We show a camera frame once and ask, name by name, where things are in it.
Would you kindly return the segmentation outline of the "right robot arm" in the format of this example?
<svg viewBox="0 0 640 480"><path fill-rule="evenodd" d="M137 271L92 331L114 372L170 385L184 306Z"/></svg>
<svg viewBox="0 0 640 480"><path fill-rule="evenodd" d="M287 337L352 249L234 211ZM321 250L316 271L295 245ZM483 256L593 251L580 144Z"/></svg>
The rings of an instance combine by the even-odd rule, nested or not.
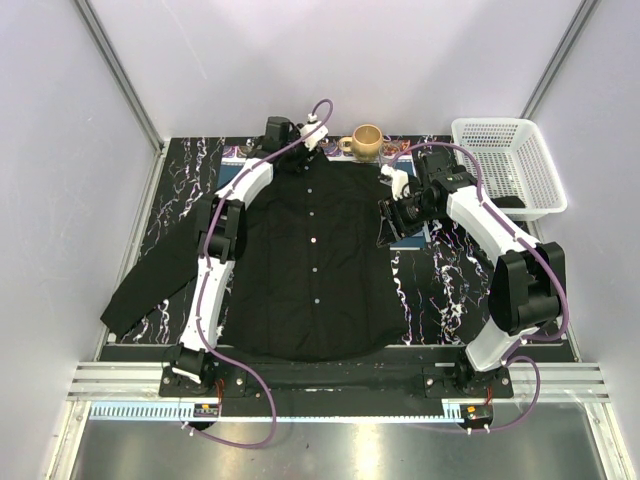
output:
<svg viewBox="0 0 640 480"><path fill-rule="evenodd" d="M421 176L389 162L381 166L380 180L391 195L378 203L378 245L448 218L465 229L494 267L489 319L455 363L450 382L456 390L470 397L488 391L516 349L540 340L545 326L559 322L557 333L564 334L569 320L564 250L555 242L540 242L500 211L482 184L479 167L451 167L429 154Z"/></svg>

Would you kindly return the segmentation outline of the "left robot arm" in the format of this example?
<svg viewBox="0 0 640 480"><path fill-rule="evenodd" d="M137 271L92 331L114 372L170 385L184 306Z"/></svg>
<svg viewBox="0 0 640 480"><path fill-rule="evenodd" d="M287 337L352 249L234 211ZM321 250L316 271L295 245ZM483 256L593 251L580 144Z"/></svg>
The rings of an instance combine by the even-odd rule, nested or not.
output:
<svg viewBox="0 0 640 480"><path fill-rule="evenodd" d="M198 233L197 277L187 323L164 361L159 395L203 396L219 385L214 354L228 279L246 246L246 210L273 180L275 163L313 152L328 134L315 113L299 126L270 117L239 172L205 204Z"/></svg>

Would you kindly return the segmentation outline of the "black button shirt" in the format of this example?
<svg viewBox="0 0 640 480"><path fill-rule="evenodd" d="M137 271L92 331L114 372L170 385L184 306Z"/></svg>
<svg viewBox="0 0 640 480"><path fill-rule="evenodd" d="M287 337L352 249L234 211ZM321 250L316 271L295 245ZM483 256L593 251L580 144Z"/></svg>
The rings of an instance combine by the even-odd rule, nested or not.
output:
<svg viewBox="0 0 640 480"><path fill-rule="evenodd" d="M376 244L389 194L376 168L323 153L277 172L246 213L222 342L311 362L399 342L408 324L390 252Z"/></svg>

